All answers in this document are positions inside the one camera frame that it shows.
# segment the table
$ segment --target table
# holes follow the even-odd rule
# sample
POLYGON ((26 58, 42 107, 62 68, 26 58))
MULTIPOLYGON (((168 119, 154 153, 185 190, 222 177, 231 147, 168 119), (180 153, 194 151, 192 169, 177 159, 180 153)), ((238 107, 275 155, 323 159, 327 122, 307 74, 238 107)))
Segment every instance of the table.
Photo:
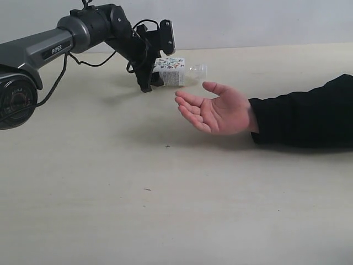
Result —
MULTIPOLYGON (((353 73, 352 55, 353 44, 175 54, 259 98, 353 73)), ((41 98, 61 67, 41 69, 41 98)), ((352 152, 205 135, 178 113, 177 88, 142 93, 125 67, 70 60, 49 102, 0 132, 0 264, 353 263, 352 152)))

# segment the open palm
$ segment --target open palm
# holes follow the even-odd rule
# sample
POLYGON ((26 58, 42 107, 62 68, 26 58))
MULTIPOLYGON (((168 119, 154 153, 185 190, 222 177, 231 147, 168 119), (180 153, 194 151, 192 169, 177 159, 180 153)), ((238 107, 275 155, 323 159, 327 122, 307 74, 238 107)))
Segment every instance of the open palm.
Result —
POLYGON ((213 99, 177 91, 175 101, 183 117, 198 130, 219 135, 250 130, 252 111, 248 99, 237 90, 214 82, 204 82, 205 90, 218 95, 213 99))

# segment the forearm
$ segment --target forearm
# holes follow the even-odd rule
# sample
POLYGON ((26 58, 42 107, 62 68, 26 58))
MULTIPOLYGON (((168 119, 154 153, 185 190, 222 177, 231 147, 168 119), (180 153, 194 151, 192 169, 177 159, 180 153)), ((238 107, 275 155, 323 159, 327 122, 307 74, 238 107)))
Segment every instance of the forearm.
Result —
POLYGON ((251 99, 258 144, 353 146, 353 77, 342 75, 309 92, 251 99))

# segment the clear plastic bottle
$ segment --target clear plastic bottle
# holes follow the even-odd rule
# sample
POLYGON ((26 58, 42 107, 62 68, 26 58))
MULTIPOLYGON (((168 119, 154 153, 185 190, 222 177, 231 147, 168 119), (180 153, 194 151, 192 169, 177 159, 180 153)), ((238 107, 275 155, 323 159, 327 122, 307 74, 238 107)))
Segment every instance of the clear plastic bottle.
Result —
POLYGON ((159 72, 165 86, 194 86, 207 78, 204 63, 188 66, 185 58, 158 58, 154 72, 159 72))

